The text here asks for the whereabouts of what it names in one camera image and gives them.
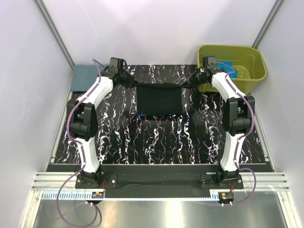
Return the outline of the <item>black t shirt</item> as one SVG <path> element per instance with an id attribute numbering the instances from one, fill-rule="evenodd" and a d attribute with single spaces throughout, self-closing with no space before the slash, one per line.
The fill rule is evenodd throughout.
<path id="1" fill-rule="evenodd" d="M 137 83 L 137 114 L 141 117 L 181 114 L 182 92 L 190 89 L 187 83 Z"/>

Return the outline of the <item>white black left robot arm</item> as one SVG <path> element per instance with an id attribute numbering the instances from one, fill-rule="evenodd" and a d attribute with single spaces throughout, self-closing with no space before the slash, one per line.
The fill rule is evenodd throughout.
<path id="1" fill-rule="evenodd" d="M 101 165 L 96 155 L 95 136 L 98 130 L 96 108 L 116 85 L 134 87 L 134 76 L 128 73 L 126 60 L 112 57 L 103 70 L 93 59 L 98 76 L 92 86 L 78 99 L 69 100 L 66 106 L 66 133 L 69 141 L 77 145 L 81 168 L 76 172 L 77 181 L 89 188 L 104 186 Z"/>

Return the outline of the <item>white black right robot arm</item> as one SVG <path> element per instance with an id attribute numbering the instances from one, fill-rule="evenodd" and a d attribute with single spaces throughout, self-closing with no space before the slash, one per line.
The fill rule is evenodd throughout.
<path id="1" fill-rule="evenodd" d="M 222 125 L 226 132 L 226 141 L 219 169 L 209 183 L 220 188 L 231 188 L 238 182 L 243 142 L 255 125 L 255 99 L 241 92 L 230 79 L 230 74 L 235 73 L 234 69 L 228 72 L 218 64 L 215 56 L 203 57 L 202 66 L 195 70 L 188 83 L 195 89 L 201 84 L 209 83 L 223 98 Z"/>

